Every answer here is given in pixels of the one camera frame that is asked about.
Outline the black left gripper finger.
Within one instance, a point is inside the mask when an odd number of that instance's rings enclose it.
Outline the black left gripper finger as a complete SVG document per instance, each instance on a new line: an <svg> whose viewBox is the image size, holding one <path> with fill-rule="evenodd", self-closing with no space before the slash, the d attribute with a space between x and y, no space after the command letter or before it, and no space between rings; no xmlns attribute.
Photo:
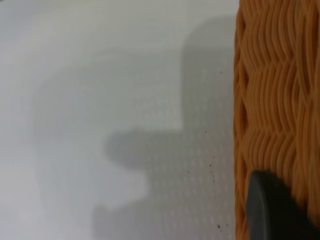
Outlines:
<svg viewBox="0 0 320 240"><path fill-rule="evenodd" d="M317 228L275 174L253 171L246 200L251 240L318 240Z"/></svg>

